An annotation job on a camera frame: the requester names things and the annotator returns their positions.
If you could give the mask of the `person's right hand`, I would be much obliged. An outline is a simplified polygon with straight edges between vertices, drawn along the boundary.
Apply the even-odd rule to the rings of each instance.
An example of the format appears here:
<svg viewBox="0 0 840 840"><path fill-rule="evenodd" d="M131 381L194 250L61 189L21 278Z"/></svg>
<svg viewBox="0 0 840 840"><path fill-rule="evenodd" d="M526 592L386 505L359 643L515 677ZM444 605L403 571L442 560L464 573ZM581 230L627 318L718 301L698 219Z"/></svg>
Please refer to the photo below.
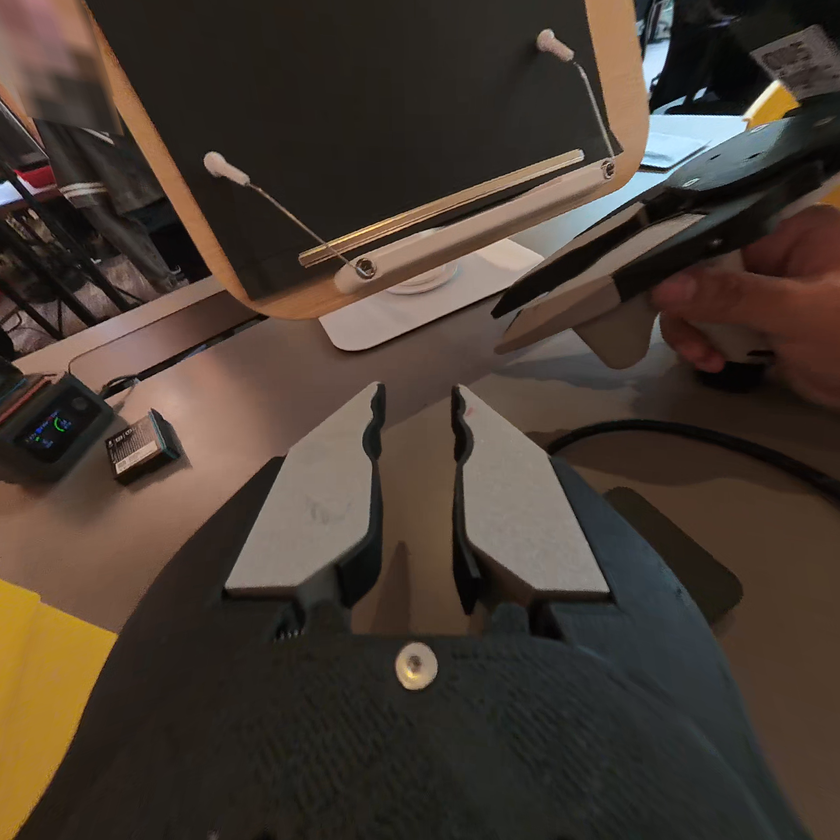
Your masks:
<svg viewBox="0 0 840 840"><path fill-rule="evenodd" d="M726 363L701 322L761 333L783 383L806 401L839 407L839 211L809 206L742 251L743 269L694 266L653 290L668 346L697 371Z"/></svg>

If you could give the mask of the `yellow plastic bin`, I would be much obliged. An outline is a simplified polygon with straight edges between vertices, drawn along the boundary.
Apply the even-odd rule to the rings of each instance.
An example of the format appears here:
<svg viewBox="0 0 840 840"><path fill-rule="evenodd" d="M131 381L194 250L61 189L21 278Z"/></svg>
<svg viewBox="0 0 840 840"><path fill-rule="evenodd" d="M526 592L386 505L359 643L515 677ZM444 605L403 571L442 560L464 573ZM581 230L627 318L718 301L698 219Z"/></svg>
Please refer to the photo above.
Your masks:
<svg viewBox="0 0 840 840"><path fill-rule="evenodd" d="M783 119L788 112L797 109L799 106L800 103L791 93L779 81L775 80L743 114L746 129L754 130L761 125Z"/></svg>
<svg viewBox="0 0 840 840"><path fill-rule="evenodd" d="M14 838L64 759L117 634L1 582L1 838Z"/></svg>

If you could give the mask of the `wooden book stand white base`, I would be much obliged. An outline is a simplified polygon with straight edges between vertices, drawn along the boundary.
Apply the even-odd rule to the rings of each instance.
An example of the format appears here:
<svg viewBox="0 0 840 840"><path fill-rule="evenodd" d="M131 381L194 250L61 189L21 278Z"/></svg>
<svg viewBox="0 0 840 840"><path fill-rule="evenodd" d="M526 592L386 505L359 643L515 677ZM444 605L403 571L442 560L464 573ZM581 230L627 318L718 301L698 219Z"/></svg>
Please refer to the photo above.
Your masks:
<svg viewBox="0 0 840 840"><path fill-rule="evenodd" d="M600 199L648 138L632 2L86 2L214 278L320 319Z"/></svg>

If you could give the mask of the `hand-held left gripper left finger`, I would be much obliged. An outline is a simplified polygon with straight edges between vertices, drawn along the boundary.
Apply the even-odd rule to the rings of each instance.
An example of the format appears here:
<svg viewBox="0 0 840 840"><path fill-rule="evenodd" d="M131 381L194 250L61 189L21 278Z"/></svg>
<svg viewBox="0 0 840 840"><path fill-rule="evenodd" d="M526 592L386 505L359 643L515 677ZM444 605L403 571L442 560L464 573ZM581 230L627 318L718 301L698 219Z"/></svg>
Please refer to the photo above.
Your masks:
<svg viewBox="0 0 840 840"><path fill-rule="evenodd" d="M353 608L382 569L385 385L373 382L291 446L224 585Z"/></svg>

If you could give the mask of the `black battery charger case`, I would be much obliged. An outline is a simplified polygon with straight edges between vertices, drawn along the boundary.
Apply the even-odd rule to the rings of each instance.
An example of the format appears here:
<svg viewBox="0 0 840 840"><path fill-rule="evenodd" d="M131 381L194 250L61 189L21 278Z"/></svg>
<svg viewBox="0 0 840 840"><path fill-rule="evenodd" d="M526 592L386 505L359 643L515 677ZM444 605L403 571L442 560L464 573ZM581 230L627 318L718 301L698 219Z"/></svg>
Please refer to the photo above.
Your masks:
<svg viewBox="0 0 840 840"><path fill-rule="evenodd" d="M70 373L21 372L1 361L1 481L57 482L96 444L113 408Z"/></svg>

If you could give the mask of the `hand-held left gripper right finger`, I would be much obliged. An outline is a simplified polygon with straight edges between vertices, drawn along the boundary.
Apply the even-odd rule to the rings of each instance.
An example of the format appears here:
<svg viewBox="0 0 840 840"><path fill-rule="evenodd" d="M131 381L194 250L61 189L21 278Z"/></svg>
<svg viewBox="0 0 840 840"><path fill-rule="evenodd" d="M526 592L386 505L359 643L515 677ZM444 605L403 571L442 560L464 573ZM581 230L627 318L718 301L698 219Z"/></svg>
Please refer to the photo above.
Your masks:
<svg viewBox="0 0 840 840"><path fill-rule="evenodd" d="M610 588L549 455L464 385L455 436L453 575L464 613L605 602Z"/></svg>

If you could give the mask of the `black adapter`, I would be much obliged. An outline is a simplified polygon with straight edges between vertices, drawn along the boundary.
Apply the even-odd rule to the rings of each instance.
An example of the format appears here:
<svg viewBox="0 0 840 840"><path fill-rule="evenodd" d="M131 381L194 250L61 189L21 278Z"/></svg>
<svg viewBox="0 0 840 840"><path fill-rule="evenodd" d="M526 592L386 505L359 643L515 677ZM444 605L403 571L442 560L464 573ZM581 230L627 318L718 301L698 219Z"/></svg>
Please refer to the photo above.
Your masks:
<svg viewBox="0 0 840 840"><path fill-rule="evenodd" d="M740 605L738 576L648 500L626 487L608 490L604 499L656 551L711 627Z"/></svg>

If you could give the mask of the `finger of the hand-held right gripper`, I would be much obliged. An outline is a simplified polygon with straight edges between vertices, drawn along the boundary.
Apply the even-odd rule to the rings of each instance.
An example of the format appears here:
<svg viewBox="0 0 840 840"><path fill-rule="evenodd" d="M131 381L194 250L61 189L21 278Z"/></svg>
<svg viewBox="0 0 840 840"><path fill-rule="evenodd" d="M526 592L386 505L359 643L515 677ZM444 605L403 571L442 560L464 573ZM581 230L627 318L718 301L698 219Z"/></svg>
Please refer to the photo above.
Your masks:
<svg viewBox="0 0 840 840"><path fill-rule="evenodd" d="M702 215L683 213L651 219L649 211L649 205L633 201L587 228L504 292L491 317L500 320L519 313L573 280L611 277L616 286L615 273L638 259L658 260L663 265L668 259L677 266L677 258L686 259L690 253L688 244L679 242L679 237L693 233ZM621 289L616 288L622 299Z"/></svg>
<svg viewBox="0 0 840 840"><path fill-rule="evenodd" d="M571 330L608 368L625 370L647 354L656 318L649 291L623 301L610 276L573 280L522 308L494 352L524 350Z"/></svg>

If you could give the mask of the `group of black office chairs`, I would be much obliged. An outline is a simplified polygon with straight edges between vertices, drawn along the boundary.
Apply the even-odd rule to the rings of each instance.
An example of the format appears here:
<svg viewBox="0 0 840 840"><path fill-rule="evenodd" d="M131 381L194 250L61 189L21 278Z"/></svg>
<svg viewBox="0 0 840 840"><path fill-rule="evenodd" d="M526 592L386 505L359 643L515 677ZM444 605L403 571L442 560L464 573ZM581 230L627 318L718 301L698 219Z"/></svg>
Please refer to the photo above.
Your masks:
<svg viewBox="0 0 840 840"><path fill-rule="evenodd" d="M752 52L838 13L837 2L674 2L651 113L742 115L772 84Z"/></svg>

